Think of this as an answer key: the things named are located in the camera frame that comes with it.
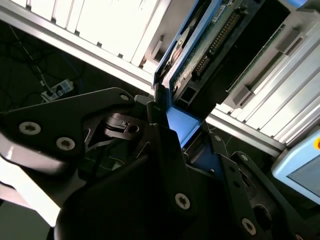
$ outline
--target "black cable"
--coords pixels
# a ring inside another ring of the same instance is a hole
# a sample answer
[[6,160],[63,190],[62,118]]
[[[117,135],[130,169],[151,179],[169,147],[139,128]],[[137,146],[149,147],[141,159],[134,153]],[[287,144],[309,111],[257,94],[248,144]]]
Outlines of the black cable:
[[55,229],[53,227],[50,227],[46,240],[55,240]]
[[[10,82],[11,82],[11,78],[12,78],[12,72],[13,72],[13,66],[12,66],[12,62],[11,62],[10,67],[9,67],[9,71],[8,71],[8,76],[7,76],[8,81],[7,81],[7,85],[6,85],[6,88],[5,88],[6,91],[8,91],[9,87],[10,87]],[[4,98],[3,108],[5,108],[6,105],[7,105],[7,101],[6,100],[7,99]]]
[[11,111],[11,110],[18,109],[18,108],[20,108],[19,106],[20,106],[20,105],[17,104],[17,103],[11,103],[11,104],[8,106],[7,111]]
[[[21,45],[22,49],[24,50],[24,54],[27,54],[28,57],[31,59],[31,61],[33,62],[34,59],[32,58],[32,56],[30,55],[29,51],[27,51],[27,49],[25,48],[25,45],[24,43],[21,41],[21,38],[18,37],[17,33],[15,32],[15,30],[8,24],[9,28],[11,29],[13,35],[15,36],[16,40],[18,40],[19,44]],[[41,72],[40,68],[38,67],[38,65],[35,64],[35,67],[38,69],[39,72]],[[43,74],[40,74],[41,78],[40,78],[40,84],[45,87],[45,89],[47,89],[48,91],[51,91],[51,88],[50,86],[48,85],[45,77],[43,76]]]
[[4,88],[0,87],[0,90],[4,92],[4,94],[10,99],[11,103],[13,103],[13,99],[10,96],[10,94],[7,92],[7,90],[5,90]]
[[[16,48],[20,53],[21,55],[26,55],[26,53],[24,51],[22,51],[20,49],[20,47],[18,46],[15,46],[13,43],[19,43],[19,41],[17,40],[14,40],[14,41],[11,41],[11,42],[5,42],[5,41],[0,41],[0,43],[3,43],[5,44],[6,46],[10,46],[12,48]],[[53,79],[56,79],[56,80],[59,80],[59,81],[63,81],[66,79],[66,77],[60,77],[60,76],[57,76],[55,74],[52,74],[48,71],[48,63],[47,63],[47,57],[52,55],[52,54],[56,54],[57,53],[57,50],[54,49],[52,51],[49,51],[49,52],[44,52],[44,50],[52,50],[52,48],[50,47],[47,47],[47,48],[44,48],[44,49],[33,49],[32,51],[29,51],[29,56],[31,55],[34,55],[35,53],[39,52],[40,56],[39,57],[33,57],[33,60],[30,59],[30,57],[26,56],[25,58],[20,58],[20,57],[16,57],[16,56],[13,56],[11,53],[10,50],[7,50],[6,53],[0,53],[2,55],[5,55],[6,57],[9,57],[13,60],[15,60],[16,62],[20,63],[20,64],[28,64],[28,67],[30,68],[30,70],[32,71],[32,73],[34,75],[36,75],[36,77],[41,80],[41,78],[39,78],[39,75],[41,74],[45,74],[45,75],[48,75],[49,77],[53,78]],[[38,70],[35,70],[33,69],[33,66],[37,65],[40,69],[40,71]],[[86,63],[84,61],[82,61],[82,68],[81,68],[81,71],[79,73],[79,75],[77,75],[76,77],[73,77],[73,78],[69,78],[70,81],[76,81],[76,80],[79,80],[83,77],[84,75],[84,72],[85,72],[85,69],[86,69]]]
[[49,100],[45,95],[43,95],[42,93],[39,93],[39,92],[35,92],[35,91],[34,91],[34,92],[30,92],[28,95],[26,95],[26,96],[22,99],[19,107],[22,108],[23,105],[24,105],[24,103],[26,102],[26,100],[27,100],[30,96],[32,96],[32,95],[38,95],[38,96],[43,97],[44,99],[46,99],[48,102],[50,102],[50,100]]
[[[21,43],[21,47],[22,47],[22,49],[24,49],[24,43],[22,43],[21,41],[14,41],[14,43],[15,43],[15,42]],[[6,44],[6,47],[10,46],[10,47],[16,48],[17,50],[20,51],[20,53],[21,53],[22,56],[26,56],[26,55],[27,55],[27,57],[25,57],[25,58],[19,58],[19,57],[13,56],[13,55],[11,54],[11,50],[10,50],[10,49],[6,48],[6,51],[5,51],[5,56],[6,56],[6,57],[10,57],[11,59],[17,61],[18,63],[27,64],[28,67],[29,67],[29,69],[34,73],[35,77],[39,80],[39,82],[42,83],[42,82],[44,81],[44,80],[39,76],[39,75],[42,75],[42,70],[40,69],[39,64],[40,64],[40,62],[41,62],[43,59],[45,59],[45,57],[46,57],[47,55],[51,54],[51,52],[50,52],[50,53],[47,53],[47,54],[44,54],[44,53],[43,53],[43,50],[41,50],[41,49],[34,49],[34,50],[32,50],[32,53],[35,53],[35,52],[39,51],[41,56],[38,57],[38,58],[32,58],[32,57],[31,57],[31,54],[30,54],[29,52],[22,51],[21,47],[18,48],[17,46],[14,46],[14,45],[13,45],[12,43],[10,43],[10,42],[9,42],[9,43],[7,43],[7,42],[2,42],[2,43]],[[36,74],[35,70],[33,69],[33,66],[36,66],[37,68],[39,68],[39,70],[38,70],[38,72],[37,72],[38,74]],[[45,89],[47,89],[48,91],[50,91],[51,89],[50,89],[50,87],[48,86],[48,84],[46,84],[46,82],[44,82],[44,83],[45,83],[45,85],[44,85]]]
[[1,55],[4,55],[5,57],[9,57],[9,58],[15,60],[18,63],[26,63],[27,62],[27,59],[22,59],[20,57],[13,56],[11,54],[11,49],[9,47],[15,48],[18,52],[22,53],[22,50],[20,49],[20,47],[17,47],[15,45],[13,45],[12,42],[6,42],[6,41],[1,41],[0,40],[0,43],[4,44],[4,46],[5,46],[4,52],[2,52]]
[[86,185],[91,184],[92,182],[94,182],[97,179],[97,172],[98,172],[99,166],[101,164],[101,161],[104,158],[104,155],[108,155],[107,149],[108,149],[107,145],[100,147],[100,149],[99,149],[100,152],[98,153],[98,156],[95,159],[95,163],[93,165],[91,174],[90,174],[88,180],[86,181]]

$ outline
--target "blue hard drive frame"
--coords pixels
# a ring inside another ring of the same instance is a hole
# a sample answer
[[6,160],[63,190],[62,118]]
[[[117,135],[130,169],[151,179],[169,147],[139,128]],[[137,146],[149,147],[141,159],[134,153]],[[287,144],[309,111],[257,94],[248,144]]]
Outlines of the blue hard drive frame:
[[[165,52],[162,60],[159,63],[159,66],[154,74],[154,82],[153,84],[156,84],[158,81],[156,79],[156,76],[158,75],[159,71],[161,71],[162,66],[166,64],[166,59],[171,54],[175,47],[175,43],[179,36],[183,33],[183,29],[187,25],[188,19],[191,17],[193,11],[195,11],[197,3],[199,0],[196,1],[196,3],[193,5],[189,15],[187,16],[185,22],[182,24],[181,28],[178,31],[178,34],[174,37],[171,45],[169,46],[168,50]],[[192,135],[198,130],[200,127],[202,120],[197,119],[190,114],[186,113],[185,111],[181,110],[180,108],[176,107],[173,103],[172,99],[172,81],[177,75],[180,68],[183,66],[185,61],[187,60],[189,54],[195,47],[197,41],[205,31],[206,27],[209,25],[210,21],[212,20],[213,16],[216,14],[217,10],[219,9],[221,5],[222,0],[212,0],[209,4],[208,8],[206,9],[205,13],[203,14],[201,20],[199,21],[198,25],[194,29],[192,35],[190,36],[190,39],[186,43],[185,47],[183,48],[179,59],[174,64],[174,66],[171,68],[170,72],[168,73],[170,76],[169,78],[169,87],[167,88],[167,111],[166,115],[169,122],[169,127],[176,131],[179,142],[181,147],[183,147],[188,140],[192,137]]]
[[[320,192],[320,149],[315,146],[319,139],[320,130],[293,147],[283,159],[276,161],[271,171],[276,179],[320,205],[320,194],[315,194],[315,190]],[[310,188],[290,177],[303,168],[305,170],[300,177],[304,183],[312,186]]]

